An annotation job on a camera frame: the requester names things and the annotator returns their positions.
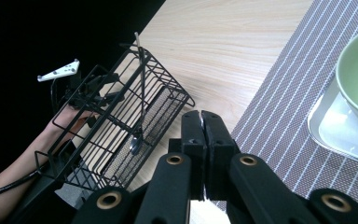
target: white clip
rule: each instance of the white clip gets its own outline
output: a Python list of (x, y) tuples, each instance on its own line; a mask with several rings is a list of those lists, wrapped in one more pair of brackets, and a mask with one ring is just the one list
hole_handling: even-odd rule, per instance
[(74, 62), (68, 63), (66, 66), (54, 70), (44, 76), (37, 76), (39, 82), (51, 80), (59, 77), (68, 77), (77, 73), (77, 69), (80, 65), (80, 61), (75, 59)]

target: hand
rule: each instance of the hand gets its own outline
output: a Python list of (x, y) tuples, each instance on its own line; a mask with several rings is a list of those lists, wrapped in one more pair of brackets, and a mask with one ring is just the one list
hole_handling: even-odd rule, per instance
[[(54, 133), (56, 136), (63, 132), (70, 122), (75, 118), (75, 116), (79, 113), (79, 110), (72, 108), (69, 105), (65, 105), (62, 111), (58, 114), (55, 119), (52, 119), (48, 126), (46, 127), (45, 131)], [(77, 133), (81, 127), (86, 122), (86, 119), (92, 115), (90, 111), (84, 111), (80, 117), (78, 118), (77, 122), (71, 127), (70, 132), (61, 140), (61, 143), (68, 141), (74, 137), (74, 133)]]

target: human arm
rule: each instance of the human arm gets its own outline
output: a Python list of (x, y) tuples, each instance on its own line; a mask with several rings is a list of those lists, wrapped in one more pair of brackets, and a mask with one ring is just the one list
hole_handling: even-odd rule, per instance
[[(67, 105), (54, 120), (54, 122), (59, 126), (67, 127), (68, 124), (77, 115), (77, 113), (77, 110), (74, 110)], [(83, 126), (85, 119), (90, 115), (90, 112), (84, 112), (76, 124), (71, 128), (71, 132), (77, 133)], [(25, 149), (25, 151), (3, 172), (0, 173), (0, 188), (11, 184), (12, 182), (15, 182), (33, 172), (36, 169), (34, 153), (36, 151), (47, 153), (58, 137), (62, 134), (62, 132), (63, 129), (55, 125), (53, 120), (49, 122), (43, 132), (36, 137), (36, 139)], [(73, 135), (68, 133), (61, 140), (58, 147), (60, 147), (64, 142), (71, 139), (72, 137)], [(39, 159), (40, 164), (43, 164), (46, 161), (46, 157), (41, 157)], [(17, 203), (21, 200), (21, 197), (31, 184), (32, 180), (0, 194), (0, 222), (5, 220), (10, 212), (16, 207)]]

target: light wood surface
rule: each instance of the light wood surface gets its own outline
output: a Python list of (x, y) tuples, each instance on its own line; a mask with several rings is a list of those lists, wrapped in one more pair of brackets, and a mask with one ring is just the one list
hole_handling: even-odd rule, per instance
[(140, 34), (148, 49), (196, 102), (165, 133), (130, 189), (148, 181), (168, 140), (180, 138), (181, 115), (207, 110), (232, 132), (310, 0), (167, 0)]

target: dark floor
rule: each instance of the dark floor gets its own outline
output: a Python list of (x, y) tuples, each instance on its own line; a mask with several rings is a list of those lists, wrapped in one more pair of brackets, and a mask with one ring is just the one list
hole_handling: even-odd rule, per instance
[(38, 75), (80, 61), (110, 68), (164, 0), (0, 0), (0, 171), (53, 116), (51, 81)]

